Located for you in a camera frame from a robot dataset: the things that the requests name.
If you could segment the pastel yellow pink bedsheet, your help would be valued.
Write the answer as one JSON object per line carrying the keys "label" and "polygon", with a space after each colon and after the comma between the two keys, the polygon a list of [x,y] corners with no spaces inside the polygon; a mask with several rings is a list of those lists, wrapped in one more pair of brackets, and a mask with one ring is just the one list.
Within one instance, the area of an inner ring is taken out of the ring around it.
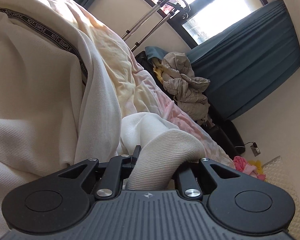
{"label": "pastel yellow pink bedsheet", "polygon": [[156,85],[119,35],[73,0],[43,3],[92,40],[114,86],[123,117],[139,112],[158,114],[195,136],[205,147],[205,157],[234,167],[224,150]]}

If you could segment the wall power socket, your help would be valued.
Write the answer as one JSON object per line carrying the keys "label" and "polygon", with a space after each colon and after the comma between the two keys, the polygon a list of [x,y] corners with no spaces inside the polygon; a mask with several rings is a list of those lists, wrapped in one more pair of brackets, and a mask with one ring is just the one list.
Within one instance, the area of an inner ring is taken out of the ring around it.
{"label": "wall power socket", "polygon": [[250,145],[250,148],[251,148],[251,150],[252,150],[252,152],[253,152],[253,155],[254,155],[255,157],[261,154],[261,151],[260,151],[260,149],[258,148],[256,142],[253,142],[253,143]]}

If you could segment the yellow garment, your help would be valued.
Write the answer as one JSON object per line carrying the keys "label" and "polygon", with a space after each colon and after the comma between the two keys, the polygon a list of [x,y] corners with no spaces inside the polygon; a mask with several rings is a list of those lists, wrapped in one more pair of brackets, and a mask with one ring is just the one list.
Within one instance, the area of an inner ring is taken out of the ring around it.
{"label": "yellow garment", "polygon": [[162,64],[157,58],[153,59],[152,63],[153,71],[161,83],[164,83],[164,81],[168,81],[171,79],[171,77],[165,72],[166,70],[168,70],[167,64]]}

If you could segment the teal curtain right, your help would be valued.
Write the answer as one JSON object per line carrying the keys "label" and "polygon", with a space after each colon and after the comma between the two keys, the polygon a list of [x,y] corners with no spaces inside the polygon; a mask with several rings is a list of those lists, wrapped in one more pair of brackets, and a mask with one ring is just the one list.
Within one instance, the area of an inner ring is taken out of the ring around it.
{"label": "teal curtain right", "polygon": [[187,53],[211,81],[208,100],[225,119],[242,115],[300,68],[300,45],[284,1],[275,0]]}

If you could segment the pink fleece garment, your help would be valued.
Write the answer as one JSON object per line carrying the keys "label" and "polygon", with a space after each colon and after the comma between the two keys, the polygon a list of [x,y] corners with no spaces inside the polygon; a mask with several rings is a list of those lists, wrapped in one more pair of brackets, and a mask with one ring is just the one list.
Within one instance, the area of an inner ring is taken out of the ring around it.
{"label": "pink fleece garment", "polygon": [[239,172],[247,174],[251,177],[259,179],[261,181],[265,181],[266,175],[263,172],[263,168],[261,162],[257,161],[247,161],[245,158],[240,156],[234,157],[234,165],[235,169]]}

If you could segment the teal cloth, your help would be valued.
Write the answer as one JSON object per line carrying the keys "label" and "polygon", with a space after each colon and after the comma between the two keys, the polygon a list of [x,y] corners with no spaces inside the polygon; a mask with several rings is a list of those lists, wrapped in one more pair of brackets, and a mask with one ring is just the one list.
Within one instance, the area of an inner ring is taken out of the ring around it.
{"label": "teal cloth", "polygon": [[150,61],[153,58],[162,60],[168,54],[167,51],[165,51],[157,46],[146,46],[145,53],[146,53],[148,61]]}

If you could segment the metal clothes steamer stand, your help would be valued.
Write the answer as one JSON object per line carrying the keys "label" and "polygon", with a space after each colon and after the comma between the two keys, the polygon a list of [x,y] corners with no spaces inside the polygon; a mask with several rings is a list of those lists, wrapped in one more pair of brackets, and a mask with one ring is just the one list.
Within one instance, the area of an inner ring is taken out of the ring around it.
{"label": "metal clothes steamer stand", "polygon": [[190,5],[185,0],[157,0],[157,3],[150,11],[145,13],[136,23],[126,30],[121,37],[127,41],[146,21],[148,21],[154,14],[163,13],[164,17],[139,41],[134,43],[131,49],[134,52],[141,44],[147,40],[156,30],[158,30],[164,23],[172,19],[176,14],[182,18],[187,18],[190,12]]}

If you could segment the cream sweatpants with black stripe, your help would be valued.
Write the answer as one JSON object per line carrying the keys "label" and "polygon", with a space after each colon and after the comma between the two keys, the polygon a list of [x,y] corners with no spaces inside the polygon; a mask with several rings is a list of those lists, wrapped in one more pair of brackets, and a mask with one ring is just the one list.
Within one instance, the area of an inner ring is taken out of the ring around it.
{"label": "cream sweatpants with black stripe", "polygon": [[123,117],[92,40],[43,0],[0,0],[1,204],[12,189],[85,159],[107,162],[141,145],[129,179],[159,188],[203,144],[158,114]]}

